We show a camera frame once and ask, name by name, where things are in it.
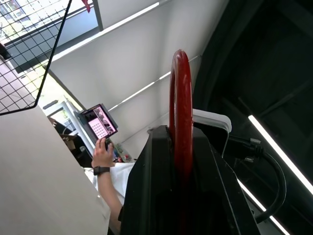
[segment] smartphone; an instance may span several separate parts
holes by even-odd
[[[225,115],[194,109],[193,120],[194,127],[202,130],[210,144],[223,157],[229,133],[231,132],[230,119]]]

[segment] fluorescent light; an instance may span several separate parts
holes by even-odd
[[[75,44],[74,46],[72,46],[72,47],[70,47],[70,48],[68,48],[68,49],[66,49],[66,50],[64,50],[64,51],[62,51],[62,52],[60,52],[60,53],[58,53],[56,55],[54,55],[53,58],[52,58],[52,61],[56,61],[57,59],[60,59],[61,57],[69,54],[70,52],[75,51],[76,49],[78,49],[78,48],[80,48],[80,47],[90,43],[94,39],[96,39],[98,37],[101,37],[102,35],[104,35],[104,34],[110,32],[110,31],[112,31],[112,30],[122,26],[123,24],[126,24],[127,22],[137,18],[138,16],[141,16],[142,14],[145,14],[146,12],[148,12],[148,11],[152,10],[153,8],[156,8],[157,6],[159,6],[159,4],[160,3],[157,2],[157,3],[155,3],[155,4],[151,5],[151,6],[148,6],[147,8],[145,8],[145,9],[143,9],[141,11],[138,11],[137,13],[135,13],[135,14],[133,14],[133,15],[123,19],[122,21],[117,22],[116,24],[113,24],[112,26],[110,26],[108,28],[105,28],[103,31],[101,31],[101,32],[99,32],[99,33],[97,33],[97,34],[95,34],[95,35],[93,35],[93,36],[91,36],[91,37],[89,37],[89,38],[87,38],[87,39],[85,39],[85,40]]]
[[[144,88],[142,88],[141,90],[137,91],[135,94],[132,94],[130,97],[124,99],[121,103],[124,103],[125,101],[133,98],[135,95],[139,94],[140,92],[142,92],[143,90],[147,89],[148,87],[152,86],[155,82],[150,83],[148,86],[145,86]]]
[[[295,164],[289,159],[289,157],[284,153],[284,151],[276,144],[273,138],[267,133],[267,131],[261,126],[261,124],[255,119],[253,115],[249,116],[249,120],[255,126],[255,128],[261,133],[261,135],[267,140],[267,142],[272,146],[276,153],[281,157],[281,159],[287,164],[290,170],[298,177],[298,179],[304,184],[304,186],[313,194],[313,186],[301,173],[301,171],[295,166]]]
[[[167,77],[167,76],[170,75],[170,74],[171,74],[171,72],[168,72],[168,73],[164,74],[162,77],[159,78],[159,80],[161,80],[161,79]]]
[[[243,183],[238,180],[238,183],[240,187],[246,192],[246,194],[249,196],[249,198],[255,202],[255,204],[262,210],[266,211],[265,207],[258,201],[258,199],[253,196],[253,194],[243,185]],[[273,221],[273,223],[282,231],[285,235],[290,235],[287,230],[273,217],[270,217],[270,220]]]
[[[118,104],[115,105],[115,106],[113,106],[112,108],[110,108],[110,109],[108,110],[108,112],[111,111],[111,110],[113,110],[113,109],[115,109],[117,106],[118,106]]]

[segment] person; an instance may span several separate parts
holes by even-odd
[[[113,145],[110,143],[106,150],[105,141],[103,138],[96,142],[91,166],[110,167],[110,171],[98,175],[98,191],[111,210],[110,228],[118,234],[121,227],[118,218],[124,204],[127,179],[134,163],[113,163]]]

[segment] black wire grid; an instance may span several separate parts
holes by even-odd
[[[34,0],[27,0],[27,2],[31,4]],[[48,24],[45,27],[42,25],[38,27],[38,23],[35,23],[26,28],[26,31],[31,29],[35,32],[25,35],[25,28],[17,31],[12,27],[14,23],[5,26],[12,27],[10,28],[11,35],[6,35],[9,42],[4,44],[12,58],[9,60],[0,58],[0,116],[32,109],[38,104],[72,0],[69,0],[67,6],[63,6],[52,16],[51,9],[49,9],[49,14],[43,14],[43,11],[51,5],[47,4],[47,2],[51,3],[49,0],[44,0],[44,2],[45,7],[42,6],[38,10],[33,8],[33,14],[37,14],[44,24]],[[1,13],[1,16],[3,16],[2,21],[6,19],[6,15]],[[25,18],[29,19],[29,16],[24,16],[19,21]]]

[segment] hand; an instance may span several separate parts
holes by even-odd
[[[108,151],[105,145],[106,139],[103,138],[98,140],[96,143],[96,148],[93,152],[93,160],[91,162],[92,168],[96,166],[112,167],[113,164],[113,145],[109,144]]]

